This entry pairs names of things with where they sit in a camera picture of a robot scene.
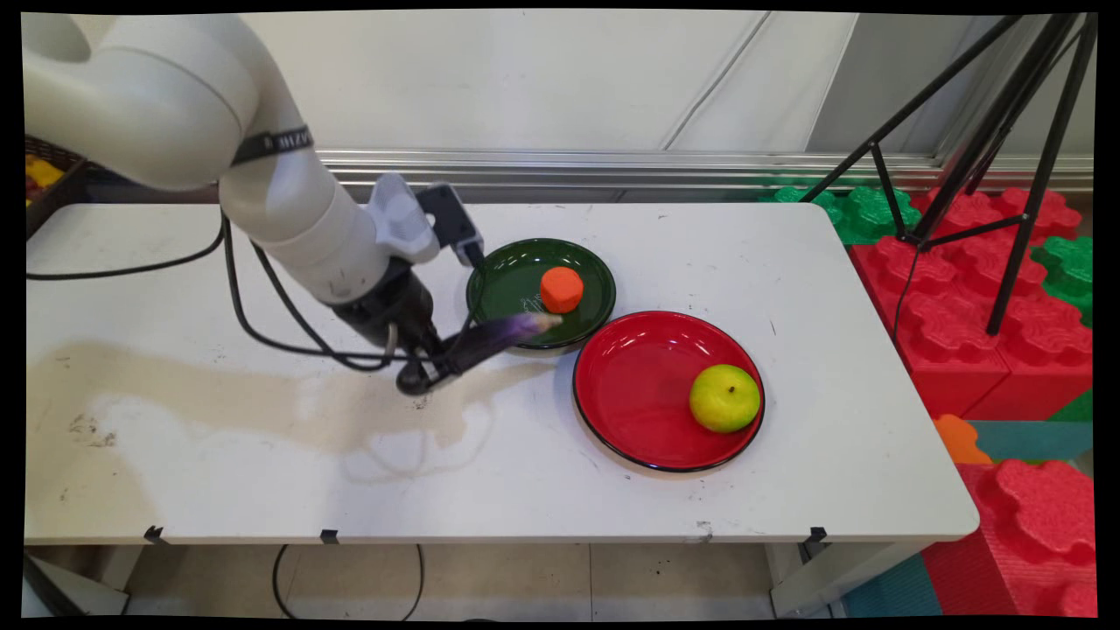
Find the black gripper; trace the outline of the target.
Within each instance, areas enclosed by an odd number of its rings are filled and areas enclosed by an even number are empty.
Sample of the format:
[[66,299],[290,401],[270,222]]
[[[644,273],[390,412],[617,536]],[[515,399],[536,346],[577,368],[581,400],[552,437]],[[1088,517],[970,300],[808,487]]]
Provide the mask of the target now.
[[333,314],[344,319],[368,343],[386,348],[389,326],[396,330],[396,346],[408,353],[396,374],[396,391],[421,397],[460,376],[460,364],[480,364],[480,324],[439,339],[433,324],[435,304],[412,265],[391,259],[388,272],[360,297],[334,304]]

